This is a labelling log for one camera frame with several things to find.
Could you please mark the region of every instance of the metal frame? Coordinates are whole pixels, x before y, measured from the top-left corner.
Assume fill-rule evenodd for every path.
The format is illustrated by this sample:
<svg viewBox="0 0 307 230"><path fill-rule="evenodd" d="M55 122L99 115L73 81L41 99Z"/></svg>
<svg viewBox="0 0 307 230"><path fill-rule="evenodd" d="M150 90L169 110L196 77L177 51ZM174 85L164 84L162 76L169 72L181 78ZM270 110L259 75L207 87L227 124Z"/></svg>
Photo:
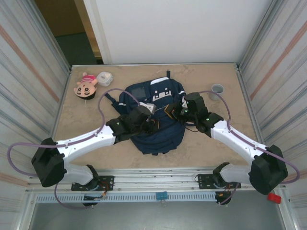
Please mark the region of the metal frame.
<svg viewBox="0 0 307 230"><path fill-rule="evenodd" d="M212 64L212 63L169 63L169 64L156 64L156 65L200 65L200 64ZM249 116L251 118L254 131L256 133L259 143L263 143L263 137L260 132L259 125L251 106L249 96L246 91L245 84L243 82L240 71L235 63L235 71L237 73L238 81L245 99L245 103L248 108ZM138 64L138 65L155 65L155 64ZM136 64L122 64L122 65L104 65L104 66L138 66ZM66 89L63 94L65 98L68 82ZM63 101L59 108L59 114L55 122L52 137L55 135L56 127L59 122L59 115L63 107ZM170 193L185 194L194 193L197 194L203 190L199 190L198 183L195 181L195 176L199 173L209 174L212 173L213 167L203 168L162 168L162 169L112 169L112 170L98 170L99 175L114 175L116 177L116 183L114 184L114 190L109 191L110 194L116 196L116 194L142 194L152 192L163 192L168 191ZM283 218L284 224L287 230L299 230L297 219L294 211L288 201L286 187L284 185L279 186L274 191L276 194L282 197L283 202L279 205L281 217ZM240 190L250 191L254 188L249 184L242 184ZM221 189L210 189L205 190L206 192L222 191ZM27 230L30 226L32 215L34 212L37 197L43 194L48 195L54 192L54 186L49 188L43 188L38 178L30 178L29 186L25 192L24 208L20 215L19 221L16 223L17 230ZM72 192L70 183L60 183L58 185L57 193L59 195L77 195L77 194L97 194L97 192Z"/></svg>

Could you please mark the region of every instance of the white panel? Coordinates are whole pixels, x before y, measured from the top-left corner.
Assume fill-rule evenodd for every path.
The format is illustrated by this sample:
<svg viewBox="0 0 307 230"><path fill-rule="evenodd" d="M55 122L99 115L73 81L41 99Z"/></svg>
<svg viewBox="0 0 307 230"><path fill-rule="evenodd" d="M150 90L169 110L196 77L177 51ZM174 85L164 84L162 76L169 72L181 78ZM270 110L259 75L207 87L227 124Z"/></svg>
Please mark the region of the white panel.
<svg viewBox="0 0 307 230"><path fill-rule="evenodd" d="M118 64L238 62L271 0L84 2L105 64Z"/></svg>

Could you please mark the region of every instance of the small cup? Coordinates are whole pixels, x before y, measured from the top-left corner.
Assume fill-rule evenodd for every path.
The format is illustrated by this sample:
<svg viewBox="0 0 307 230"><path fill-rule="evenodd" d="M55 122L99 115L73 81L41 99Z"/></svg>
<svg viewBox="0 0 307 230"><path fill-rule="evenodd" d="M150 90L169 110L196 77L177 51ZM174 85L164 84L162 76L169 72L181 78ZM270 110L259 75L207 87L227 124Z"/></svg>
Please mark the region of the small cup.
<svg viewBox="0 0 307 230"><path fill-rule="evenodd" d="M211 90L213 92L216 92L217 94L219 94L220 96L223 95L224 93L224 87L220 84L214 84L212 87L211 87ZM215 95L214 93L209 93L209 97L214 100L214 101L218 101L220 98Z"/></svg>

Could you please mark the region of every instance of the beige table surface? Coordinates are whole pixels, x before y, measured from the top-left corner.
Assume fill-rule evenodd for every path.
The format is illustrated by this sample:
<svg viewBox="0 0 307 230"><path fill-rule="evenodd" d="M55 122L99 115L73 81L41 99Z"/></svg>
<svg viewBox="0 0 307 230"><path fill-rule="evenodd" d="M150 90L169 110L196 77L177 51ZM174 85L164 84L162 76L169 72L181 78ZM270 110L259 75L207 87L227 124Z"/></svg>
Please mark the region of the beige table surface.
<svg viewBox="0 0 307 230"><path fill-rule="evenodd" d="M134 83L164 77L166 70L171 70L171 78L181 82L187 93L209 90L214 83L222 84L225 88L223 97L228 103L232 115L232 126L255 139L234 65L204 64L73 67L55 140L69 139L98 128L101 125L101 117L97 110L97 102L104 91L112 88L125 89ZM76 87L76 82L82 78L83 72L98 75L102 71L111 72L114 80L108 87L97 85L95 98L87 100L85 107L85 101L74 94L73 88ZM111 95L118 99L119 92L111 92ZM221 115L224 119L228 118L222 101L212 101L206 93L203 94L203 97L209 111ZM119 116L107 98L102 99L101 108L105 113L106 120ZM91 164L96 169L122 169L214 167L225 161L246 164L243 158L223 143L209 138L205 134L186 130L181 144L176 150L167 154L143 155L130 140L127 140L113 146L96 149L75 159L72 163Z"/></svg>

